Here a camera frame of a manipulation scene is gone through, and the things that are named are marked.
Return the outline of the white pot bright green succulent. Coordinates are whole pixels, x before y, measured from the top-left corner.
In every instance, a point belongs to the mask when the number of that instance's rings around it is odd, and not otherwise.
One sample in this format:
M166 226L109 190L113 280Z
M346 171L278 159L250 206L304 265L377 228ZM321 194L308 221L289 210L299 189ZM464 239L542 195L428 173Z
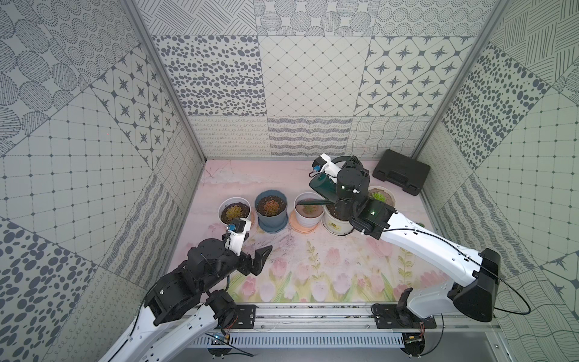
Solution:
M371 186L369 187L369 197L379 200L380 202L390 205L391 207L396 207L396 198L394 194L382 186Z

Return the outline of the dark green watering can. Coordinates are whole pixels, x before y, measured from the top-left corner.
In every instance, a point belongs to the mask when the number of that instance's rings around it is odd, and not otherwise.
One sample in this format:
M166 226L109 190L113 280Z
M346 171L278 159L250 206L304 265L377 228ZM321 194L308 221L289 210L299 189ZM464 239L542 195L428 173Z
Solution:
M343 155L332 158L341 171L338 173L336 182L333 182L325 174L320 174L311 178L309 183L310 188L322 197L318 201L303 201L300 205L335 205L338 202L350 202L354 199L355 194L359 194L359 181L344 181L343 180L343 164L348 161L351 156Z

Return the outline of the blue-grey pot red succulent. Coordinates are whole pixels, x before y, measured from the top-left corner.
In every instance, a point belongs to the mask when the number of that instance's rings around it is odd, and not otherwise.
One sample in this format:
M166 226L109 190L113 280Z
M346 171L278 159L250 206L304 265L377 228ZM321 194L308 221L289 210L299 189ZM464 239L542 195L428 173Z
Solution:
M275 234L288 224L288 202L285 194L278 190L261 192L255 200L259 227L267 233Z

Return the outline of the white pot yellow-brown succulent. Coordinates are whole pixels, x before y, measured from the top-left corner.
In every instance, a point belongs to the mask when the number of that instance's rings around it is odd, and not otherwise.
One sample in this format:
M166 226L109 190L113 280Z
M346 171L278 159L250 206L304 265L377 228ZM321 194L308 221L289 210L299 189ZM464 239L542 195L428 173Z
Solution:
M250 220L252 223L251 229L255 226L253 209L248 200L242 197L232 197L224 200L218 209L218 217L224 225L224 232L228 230L229 225L236 218Z

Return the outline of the white pot pink succulent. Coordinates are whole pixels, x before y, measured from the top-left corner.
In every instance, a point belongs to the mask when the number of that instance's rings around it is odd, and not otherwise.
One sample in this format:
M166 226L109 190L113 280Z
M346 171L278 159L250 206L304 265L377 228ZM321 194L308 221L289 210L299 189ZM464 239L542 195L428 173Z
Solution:
M294 210L289 216L290 227L301 234L313 232L324 214L322 205L300 205L303 201L318 201L322 197L315 192L304 192L294 200Z

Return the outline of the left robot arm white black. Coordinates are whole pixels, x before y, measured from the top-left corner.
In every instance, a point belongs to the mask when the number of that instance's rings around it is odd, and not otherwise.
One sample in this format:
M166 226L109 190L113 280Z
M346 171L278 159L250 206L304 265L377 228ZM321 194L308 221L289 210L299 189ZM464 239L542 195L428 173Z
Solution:
M210 330L231 326L237 306L227 291L213 288L234 271L259 275L272 250L236 254L224 241L203 240L154 284L134 321L101 359L169 361Z

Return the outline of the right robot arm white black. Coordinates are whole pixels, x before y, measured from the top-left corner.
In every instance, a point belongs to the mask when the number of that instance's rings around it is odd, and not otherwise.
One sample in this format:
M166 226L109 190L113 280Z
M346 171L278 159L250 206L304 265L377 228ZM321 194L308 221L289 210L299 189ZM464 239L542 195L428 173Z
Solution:
M453 243L414 223L392 206L369 196L369 172L355 156L328 158L324 171L336 184L335 207L358 232L407 250L448 277L433 287L402 292L397 314L405 324L412 318L461 312L490 322L499 286L501 258Z

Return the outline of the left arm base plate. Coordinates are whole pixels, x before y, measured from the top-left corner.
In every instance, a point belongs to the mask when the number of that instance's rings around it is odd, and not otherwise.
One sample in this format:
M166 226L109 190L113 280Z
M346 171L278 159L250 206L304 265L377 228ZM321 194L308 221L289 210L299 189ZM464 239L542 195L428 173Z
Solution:
M220 329L253 329L256 319L256 305L236 305L228 307L218 318Z

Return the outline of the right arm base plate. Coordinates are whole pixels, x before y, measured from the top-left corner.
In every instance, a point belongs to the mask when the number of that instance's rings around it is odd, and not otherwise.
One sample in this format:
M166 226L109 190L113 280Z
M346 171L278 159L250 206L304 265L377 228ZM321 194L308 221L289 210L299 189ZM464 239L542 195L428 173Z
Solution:
M394 304L375 303L371 312L378 329L436 329L437 322L433 317L419 318L406 309L398 311Z

